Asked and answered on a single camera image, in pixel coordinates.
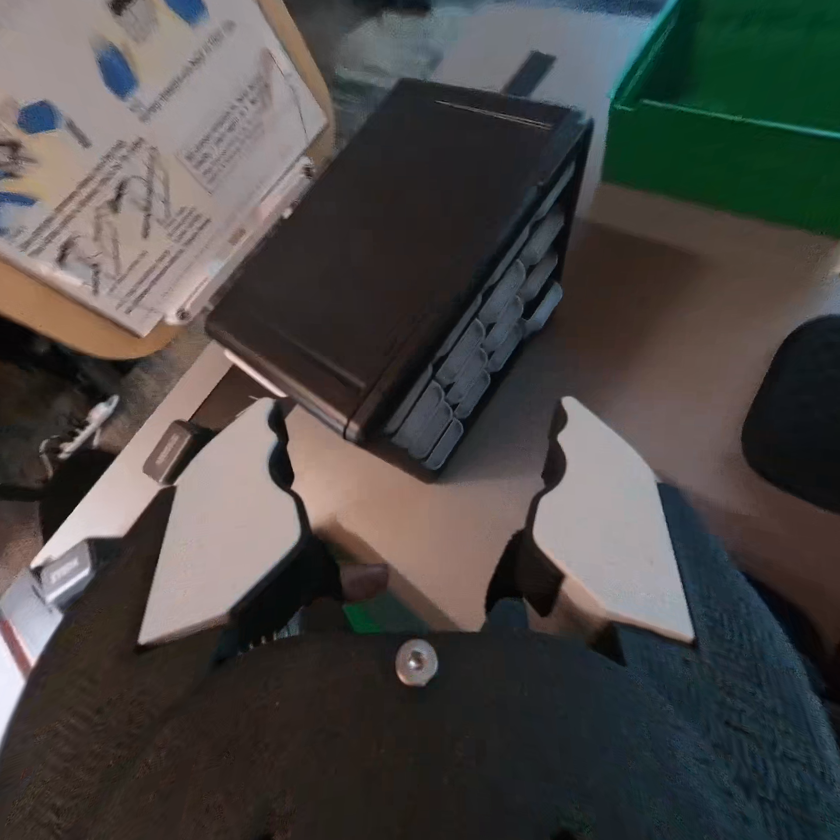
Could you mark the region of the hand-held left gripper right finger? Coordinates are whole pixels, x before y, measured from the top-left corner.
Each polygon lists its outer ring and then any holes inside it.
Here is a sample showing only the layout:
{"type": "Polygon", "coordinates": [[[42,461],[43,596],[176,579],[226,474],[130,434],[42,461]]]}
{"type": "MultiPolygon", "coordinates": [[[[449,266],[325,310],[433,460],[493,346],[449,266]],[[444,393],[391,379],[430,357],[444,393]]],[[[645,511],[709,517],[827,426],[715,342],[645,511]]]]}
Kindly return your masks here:
{"type": "Polygon", "coordinates": [[[615,644],[622,629],[695,643],[661,487],[634,447],[565,396],[541,481],[488,584],[486,626],[586,644],[615,644]]]}

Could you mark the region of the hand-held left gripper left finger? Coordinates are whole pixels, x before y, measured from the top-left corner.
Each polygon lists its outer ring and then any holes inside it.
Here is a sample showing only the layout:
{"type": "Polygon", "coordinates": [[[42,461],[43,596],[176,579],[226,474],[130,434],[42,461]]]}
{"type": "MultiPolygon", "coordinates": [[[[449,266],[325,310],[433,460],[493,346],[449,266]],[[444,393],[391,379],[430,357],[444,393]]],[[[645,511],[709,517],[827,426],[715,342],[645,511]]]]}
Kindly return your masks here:
{"type": "Polygon", "coordinates": [[[208,629],[256,647],[304,606],[342,600],[339,566],[293,488],[283,405],[261,398],[195,456],[175,483],[138,644],[208,629]]]}

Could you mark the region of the set of cabinet drawers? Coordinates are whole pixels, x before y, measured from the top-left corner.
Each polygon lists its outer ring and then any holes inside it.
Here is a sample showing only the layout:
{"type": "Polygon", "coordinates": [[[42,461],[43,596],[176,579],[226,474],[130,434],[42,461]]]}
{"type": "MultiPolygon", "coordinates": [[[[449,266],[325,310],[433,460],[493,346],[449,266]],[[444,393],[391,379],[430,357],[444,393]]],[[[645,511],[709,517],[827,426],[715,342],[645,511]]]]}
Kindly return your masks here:
{"type": "Polygon", "coordinates": [[[553,178],[546,197],[385,423],[385,443],[421,475],[436,476],[446,467],[512,360],[559,306],[578,168],[568,163],[553,178]]]}

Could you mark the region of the black drawer cabinet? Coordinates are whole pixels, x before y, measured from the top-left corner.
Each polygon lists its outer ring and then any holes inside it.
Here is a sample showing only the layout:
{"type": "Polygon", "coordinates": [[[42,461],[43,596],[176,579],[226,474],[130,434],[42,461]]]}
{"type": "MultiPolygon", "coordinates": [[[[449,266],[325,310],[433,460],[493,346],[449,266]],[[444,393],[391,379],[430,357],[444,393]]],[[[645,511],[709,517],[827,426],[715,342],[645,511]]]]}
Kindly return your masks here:
{"type": "Polygon", "coordinates": [[[577,108],[399,80],[248,252],[208,337],[345,442],[435,481],[447,466],[409,467],[385,423],[571,162],[575,216],[593,128],[577,108]]]}

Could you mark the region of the green plastic bin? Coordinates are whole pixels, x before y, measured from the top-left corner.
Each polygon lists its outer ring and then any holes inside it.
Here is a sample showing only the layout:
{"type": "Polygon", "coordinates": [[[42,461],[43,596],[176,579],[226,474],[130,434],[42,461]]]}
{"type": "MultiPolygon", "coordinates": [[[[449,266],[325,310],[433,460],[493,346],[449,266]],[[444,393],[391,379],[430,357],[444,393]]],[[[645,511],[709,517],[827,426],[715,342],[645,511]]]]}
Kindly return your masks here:
{"type": "Polygon", "coordinates": [[[668,2],[612,94],[602,179],[838,239],[839,2],[668,2]]]}

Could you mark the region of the person's left hand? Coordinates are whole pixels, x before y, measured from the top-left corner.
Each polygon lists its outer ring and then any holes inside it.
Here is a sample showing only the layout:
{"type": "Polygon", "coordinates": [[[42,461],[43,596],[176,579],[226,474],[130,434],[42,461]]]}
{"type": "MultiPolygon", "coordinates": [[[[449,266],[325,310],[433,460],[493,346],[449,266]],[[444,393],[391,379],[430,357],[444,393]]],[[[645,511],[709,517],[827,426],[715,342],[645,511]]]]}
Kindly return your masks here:
{"type": "Polygon", "coordinates": [[[367,602],[387,591],[386,563],[344,563],[339,569],[341,595],[345,603],[367,602]]]}

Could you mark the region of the plywood poster board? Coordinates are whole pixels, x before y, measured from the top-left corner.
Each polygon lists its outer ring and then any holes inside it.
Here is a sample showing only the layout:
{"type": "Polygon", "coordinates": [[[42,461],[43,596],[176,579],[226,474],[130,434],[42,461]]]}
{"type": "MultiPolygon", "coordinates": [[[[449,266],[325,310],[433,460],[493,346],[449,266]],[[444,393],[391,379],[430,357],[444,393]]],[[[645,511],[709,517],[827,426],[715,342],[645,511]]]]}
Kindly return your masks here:
{"type": "MultiPolygon", "coordinates": [[[[333,156],[335,119],[327,84],[285,3],[259,1],[291,62],[327,116],[327,127],[307,148],[309,180],[319,175],[333,156]]],[[[67,294],[46,285],[13,265],[1,261],[1,315],[4,319],[64,344],[79,353],[106,360],[143,358],[164,348],[189,320],[159,322],[145,337],[138,337],[67,294]]]]}

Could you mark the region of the white instruction poster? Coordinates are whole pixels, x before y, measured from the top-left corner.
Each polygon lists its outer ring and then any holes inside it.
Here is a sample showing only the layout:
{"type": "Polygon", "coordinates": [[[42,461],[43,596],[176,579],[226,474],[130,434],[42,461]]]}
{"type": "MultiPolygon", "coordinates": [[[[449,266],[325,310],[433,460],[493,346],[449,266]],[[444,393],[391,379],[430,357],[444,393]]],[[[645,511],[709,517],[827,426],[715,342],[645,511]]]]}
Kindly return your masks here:
{"type": "Polygon", "coordinates": [[[329,156],[282,2],[2,2],[2,316],[192,321],[329,156]]]}

